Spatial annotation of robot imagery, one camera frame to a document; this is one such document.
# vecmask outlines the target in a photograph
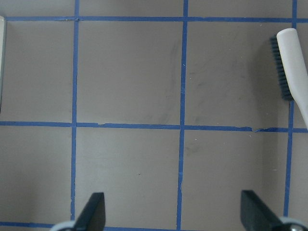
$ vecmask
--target gray surface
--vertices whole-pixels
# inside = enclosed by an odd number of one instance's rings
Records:
[[[178,124],[181,23],[81,22],[78,122]]]
[[[308,134],[293,134],[289,216],[307,223]]]
[[[290,0],[189,0],[189,16],[292,17]]]
[[[182,16],[183,0],[81,0],[80,15]]]
[[[290,26],[189,23],[185,123],[287,127],[269,39]]]
[[[306,0],[297,0],[297,17],[307,18],[308,17],[308,2]]]
[[[79,128],[76,213],[104,192],[106,226],[175,229],[179,131]]]
[[[72,16],[74,0],[0,0],[2,16]]]
[[[71,129],[1,127],[0,221],[70,219]]]
[[[308,17],[306,1],[297,3],[298,16]],[[80,15],[182,16],[182,4],[80,0]],[[291,17],[291,5],[189,0],[189,16]],[[74,14],[73,0],[0,6],[5,16]],[[182,22],[78,24],[78,122],[180,123]],[[186,125],[287,128],[269,38],[290,26],[189,22]],[[305,43],[307,25],[297,27]],[[8,22],[0,121],[71,122],[73,30],[73,21]],[[305,44],[303,51],[307,57]],[[304,127],[297,107],[294,126]],[[70,219],[71,135],[71,128],[0,126],[0,222]],[[282,215],[287,136],[185,131],[182,229],[243,230],[242,189]],[[77,128],[76,142],[76,217],[92,192],[104,191],[107,226],[176,228],[179,130]],[[306,143],[307,134],[293,135],[290,215],[307,222]],[[21,230],[46,229],[0,226]]]
[[[70,122],[73,22],[8,22],[0,120]]]
[[[182,229],[244,230],[242,189],[282,216],[287,134],[186,131]]]

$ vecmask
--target brush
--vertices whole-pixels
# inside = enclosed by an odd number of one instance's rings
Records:
[[[2,100],[2,83],[3,83],[3,61],[5,51],[5,31],[6,21],[4,17],[0,16],[0,111],[1,111],[1,100]]]
[[[270,39],[282,98],[295,100],[308,128],[308,75],[297,31],[288,28]]]

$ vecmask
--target white object edge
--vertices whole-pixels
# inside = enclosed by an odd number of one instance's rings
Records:
[[[3,83],[3,62],[4,62],[4,51],[5,51],[5,31],[6,21],[4,17],[0,16],[0,111],[1,111],[1,100],[2,100],[2,83]]]
[[[71,229],[73,228],[75,225],[75,221],[74,220],[70,220],[70,221],[65,221],[65,222],[61,222],[59,224],[54,225],[50,231],[59,231],[62,229]]]

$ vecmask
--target blue tape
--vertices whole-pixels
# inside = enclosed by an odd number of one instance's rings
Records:
[[[183,3],[183,15],[188,15],[188,0]],[[181,91],[180,91],[180,145],[179,145],[179,175],[177,199],[177,231],[181,230],[182,219],[182,182],[184,168],[184,140],[185,140],[185,91],[186,91],[186,51],[187,51],[187,21],[183,22],[182,58],[181,58]]]
[[[7,21],[73,21],[76,19],[74,16],[60,16],[60,17],[45,17],[45,16],[34,16],[34,17],[6,17]]]
[[[297,18],[296,22],[297,23],[308,23],[308,18]]]
[[[292,27],[296,29],[297,21],[297,0],[292,0]]]
[[[75,16],[79,14],[79,1],[75,1]],[[79,21],[74,21],[73,97],[72,97],[72,160],[71,160],[71,220],[75,219],[76,190],[76,133],[77,133],[77,73],[78,73]]]
[[[75,13],[79,13],[79,1],[75,6]],[[127,21],[127,22],[259,22],[259,23],[292,23],[296,18],[261,18],[261,17],[142,17],[142,16],[34,16],[7,17],[7,21]]]
[[[80,2],[79,0],[75,0],[75,9],[74,9],[74,15],[79,16],[79,6],[80,6]]]
[[[28,121],[0,121],[0,126],[29,126],[29,127],[63,127],[70,128],[71,123],[61,122],[28,122]]]
[[[288,132],[288,128],[260,128],[254,132]]]
[[[293,133],[308,133],[307,128],[294,128]]]
[[[292,18],[253,18],[253,17],[188,17],[189,22],[252,22],[252,23],[290,23]]]
[[[289,211],[292,141],[293,141],[293,119],[294,119],[294,101],[291,101],[290,108],[289,108],[289,131],[288,131],[287,163],[286,163],[286,171],[285,171],[285,188],[284,188],[284,205],[283,205],[283,215],[285,217],[288,216],[288,211]]]
[[[230,126],[202,126],[185,125],[185,130],[209,130],[209,131],[252,131],[251,127],[230,127]]]
[[[71,159],[71,220],[75,220],[75,189],[76,189],[76,127],[72,128],[72,159]]]
[[[182,22],[183,17],[80,16],[80,21]]]
[[[140,128],[140,129],[171,129],[179,130],[179,125],[163,124],[97,124],[97,123],[77,123],[78,128]]]
[[[175,231],[175,230],[144,229],[144,228],[123,228],[123,227],[105,227],[104,231]]]
[[[0,226],[49,228],[50,229],[54,225],[53,224],[42,224],[42,223],[0,222]]]

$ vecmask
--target white brush handle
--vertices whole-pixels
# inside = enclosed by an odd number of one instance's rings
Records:
[[[2,99],[4,43],[5,43],[5,19],[2,16],[0,16],[0,110],[1,110],[1,99]]]
[[[308,128],[308,75],[297,31],[282,30],[277,34],[277,41],[290,92]]]

